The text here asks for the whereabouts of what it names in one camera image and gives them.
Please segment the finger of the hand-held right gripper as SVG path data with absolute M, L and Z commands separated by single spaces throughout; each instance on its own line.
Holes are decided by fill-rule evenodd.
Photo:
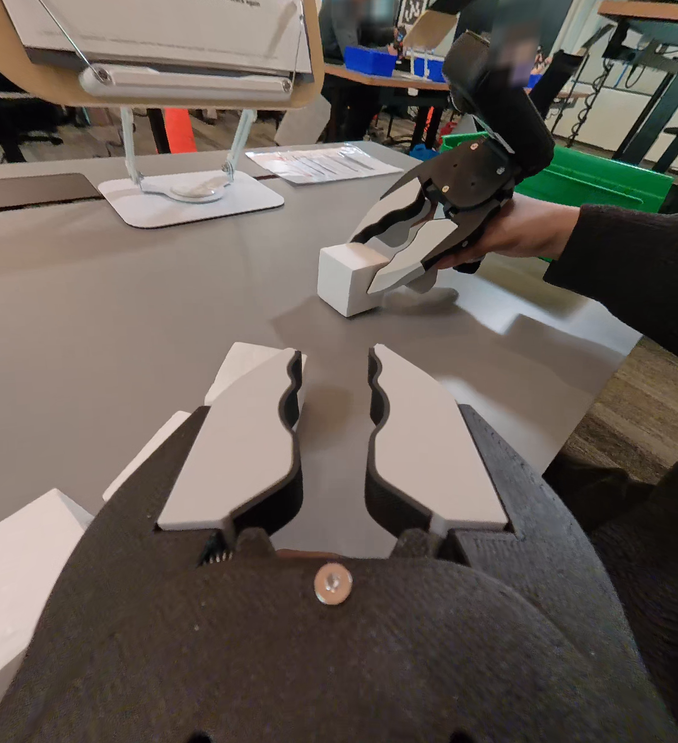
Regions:
M 406 286 L 427 273 L 438 256 L 462 241 L 462 228 L 449 219 L 425 222 L 402 250 L 382 267 L 369 285 L 368 294 L 386 293 Z
M 396 183 L 374 204 L 347 243 L 368 247 L 382 257 L 393 257 L 434 217 L 435 203 L 427 197 L 420 179 L 411 177 Z

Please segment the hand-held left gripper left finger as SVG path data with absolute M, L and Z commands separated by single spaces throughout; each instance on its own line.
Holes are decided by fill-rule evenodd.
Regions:
M 205 406 L 157 526 L 162 531 L 220 530 L 228 544 L 250 527 L 274 535 L 303 502 L 296 431 L 268 431 L 262 425 L 243 438 L 213 441 L 202 435 L 210 412 Z

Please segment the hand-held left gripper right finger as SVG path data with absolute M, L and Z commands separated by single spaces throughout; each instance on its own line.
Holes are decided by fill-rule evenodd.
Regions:
M 510 520 L 452 393 L 381 343 L 369 349 L 368 374 L 371 518 L 395 537 L 506 531 Z

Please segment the person's right forearm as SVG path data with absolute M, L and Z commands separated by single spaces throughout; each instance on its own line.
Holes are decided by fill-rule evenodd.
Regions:
M 599 302 L 678 357 L 678 213 L 582 207 L 544 281 Z

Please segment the grey desk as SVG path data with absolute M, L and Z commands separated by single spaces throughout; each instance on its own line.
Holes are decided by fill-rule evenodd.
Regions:
M 371 346 L 436 377 L 543 472 L 640 339 L 544 283 L 544 262 L 499 255 L 439 274 L 452 304 L 426 294 L 346 320 L 316 295 L 319 251 L 398 174 L 295 187 L 242 166 L 284 205 L 163 229 L 132 228 L 104 200 L 0 212 L 0 521 L 54 488 L 97 513 L 241 341 L 307 355 L 305 496 L 276 546 L 385 556 L 391 537 L 364 505 Z

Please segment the person's right hand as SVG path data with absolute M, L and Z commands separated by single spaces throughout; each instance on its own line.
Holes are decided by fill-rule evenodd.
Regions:
M 490 253 L 557 260 L 580 216 L 579 207 L 516 193 L 487 225 L 476 243 L 440 258 L 438 270 L 473 264 Z

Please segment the laminated paper sheet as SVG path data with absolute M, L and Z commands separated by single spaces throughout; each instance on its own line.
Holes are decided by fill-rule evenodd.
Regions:
M 246 152 L 262 169 L 293 185 L 308 185 L 394 175 L 401 169 L 384 163 L 362 149 L 341 144 L 321 149 Z

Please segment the green plastic bin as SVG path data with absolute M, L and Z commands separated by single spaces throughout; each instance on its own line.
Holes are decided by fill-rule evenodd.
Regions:
M 550 164 L 515 190 L 571 207 L 607 205 L 656 214 L 672 184 L 663 173 L 556 146 Z

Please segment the wooden document stand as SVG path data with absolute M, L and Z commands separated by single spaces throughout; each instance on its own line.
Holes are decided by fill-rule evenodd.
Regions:
M 425 10 L 406 34 L 402 44 L 410 60 L 410 74 L 430 82 L 443 82 L 437 63 L 444 60 L 446 52 L 438 55 L 444 41 L 451 40 L 457 27 L 459 14 L 448 14 L 439 10 Z
M 284 199 L 238 162 L 256 112 L 304 108 L 320 92 L 324 57 L 315 2 L 302 2 L 312 65 L 308 74 L 194 67 L 170 62 L 89 60 L 81 51 L 27 48 L 0 2 L 0 73 L 29 94 L 70 107 L 119 108 L 128 176 L 98 190 L 133 228 L 178 226 L 281 207 Z M 132 110 L 240 110 L 231 149 L 220 170 L 144 176 L 135 155 Z

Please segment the blue plastic bin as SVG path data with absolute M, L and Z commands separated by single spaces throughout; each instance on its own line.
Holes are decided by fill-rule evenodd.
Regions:
M 347 70 L 372 77 L 392 77 L 398 53 L 386 48 L 367 48 L 348 45 L 343 52 L 344 66 Z

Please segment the black-legged wooden table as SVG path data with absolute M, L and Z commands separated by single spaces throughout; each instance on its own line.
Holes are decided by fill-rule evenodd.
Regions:
M 597 13 L 615 23 L 604 64 L 663 73 L 613 160 L 640 165 L 678 110 L 678 2 L 600 2 Z

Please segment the orange traffic cone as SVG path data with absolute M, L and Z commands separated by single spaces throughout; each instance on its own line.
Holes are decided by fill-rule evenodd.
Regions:
M 190 113 L 186 108 L 165 108 L 164 127 L 171 154 L 197 152 Z

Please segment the person's dark clothed legs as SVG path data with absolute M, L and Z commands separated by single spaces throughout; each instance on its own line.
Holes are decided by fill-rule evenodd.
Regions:
M 646 484 L 560 454 L 544 478 L 590 537 L 678 722 L 678 461 Z

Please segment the printed instruction sheet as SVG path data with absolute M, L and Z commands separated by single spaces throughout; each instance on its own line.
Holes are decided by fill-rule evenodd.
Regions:
M 299 2 L 5 1 L 27 48 L 89 60 L 308 74 Z

